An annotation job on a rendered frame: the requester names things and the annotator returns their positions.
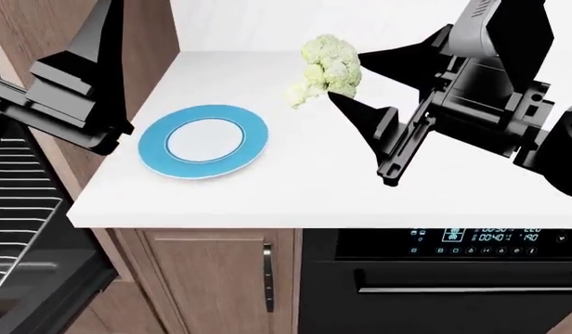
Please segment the tall wooden oven cabinet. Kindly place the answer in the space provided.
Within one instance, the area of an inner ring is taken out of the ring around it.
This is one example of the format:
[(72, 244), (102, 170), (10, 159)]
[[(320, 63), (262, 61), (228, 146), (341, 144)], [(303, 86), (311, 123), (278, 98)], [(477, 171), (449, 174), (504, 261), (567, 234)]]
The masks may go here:
[[(97, 0), (0, 0), (0, 73), (29, 88), (35, 60), (64, 49)], [(179, 52), (170, 0), (125, 0), (123, 76), (127, 115), (142, 107)], [(37, 130), (32, 131), (64, 187), (76, 198), (103, 158)], [(65, 334), (166, 334), (141, 286), (132, 277), (114, 230), (95, 236), (121, 277), (97, 294)]]

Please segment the blue rimmed white plate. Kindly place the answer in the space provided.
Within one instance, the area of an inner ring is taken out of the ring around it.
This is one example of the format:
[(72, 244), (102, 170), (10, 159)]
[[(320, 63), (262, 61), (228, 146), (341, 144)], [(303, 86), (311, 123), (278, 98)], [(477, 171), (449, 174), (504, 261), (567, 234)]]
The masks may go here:
[(198, 105), (161, 117), (138, 141), (138, 154), (153, 172), (201, 180), (236, 172), (267, 145), (264, 120), (231, 105)]

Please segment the black appliance with display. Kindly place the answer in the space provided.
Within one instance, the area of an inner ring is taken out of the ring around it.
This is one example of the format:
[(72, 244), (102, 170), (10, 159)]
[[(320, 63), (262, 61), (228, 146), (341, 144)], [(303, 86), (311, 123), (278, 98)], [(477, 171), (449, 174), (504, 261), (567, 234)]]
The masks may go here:
[(356, 269), (555, 273), (567, 283), (572, 229), (307, 229), (299, 334), (547, 334), (572, 313), (572, 293), (359, 294)]

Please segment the wooden base cabinet door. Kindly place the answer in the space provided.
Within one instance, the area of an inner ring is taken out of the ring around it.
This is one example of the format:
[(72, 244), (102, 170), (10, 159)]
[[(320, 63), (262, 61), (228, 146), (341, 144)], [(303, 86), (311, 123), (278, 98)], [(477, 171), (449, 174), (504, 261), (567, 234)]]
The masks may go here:
[[(294, 334), (294, 231), (141, 230), (155, 277), (181, 334)], [(272, 245), (275, 308), (266, 309), (263, 245)]]

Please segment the pale green broccoli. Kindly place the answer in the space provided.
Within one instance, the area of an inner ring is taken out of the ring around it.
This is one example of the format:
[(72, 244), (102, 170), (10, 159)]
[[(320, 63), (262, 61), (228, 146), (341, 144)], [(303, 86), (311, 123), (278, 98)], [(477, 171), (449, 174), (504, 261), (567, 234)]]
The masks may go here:
[(288, 105), (297, 109), (326, 93), (354, 98), (362, 80), (357, 50), (335, 35), (319, 35), (301, 49), (305, 68), (301, 79), (286, 91)]

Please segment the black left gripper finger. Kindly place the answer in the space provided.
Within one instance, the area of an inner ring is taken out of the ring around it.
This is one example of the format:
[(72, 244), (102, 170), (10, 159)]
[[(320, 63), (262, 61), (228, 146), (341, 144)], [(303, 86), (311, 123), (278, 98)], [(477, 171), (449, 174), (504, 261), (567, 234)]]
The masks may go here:
[(28, 100), (46, 114), (85, 130), (133, 133), (123, 74), (124, 0), (97, 0), (67, 49), (40, 58)]

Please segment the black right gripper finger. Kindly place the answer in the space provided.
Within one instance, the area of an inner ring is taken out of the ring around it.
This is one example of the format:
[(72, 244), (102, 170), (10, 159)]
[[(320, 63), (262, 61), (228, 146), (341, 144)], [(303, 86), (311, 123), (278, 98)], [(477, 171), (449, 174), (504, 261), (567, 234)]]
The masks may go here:
[(399, 127), (398, 109), (373, 108), (348, 96), (328, 93), (329, 100), (356, 127), (375, 155), (378, 166), (391, 163)]
[(445, 71), (453, 58), (447, 47), (451, 29), (443, 27), (419, 44), (361, 53), (360, 65), (397, 83), (430, 91), (436, 74)]

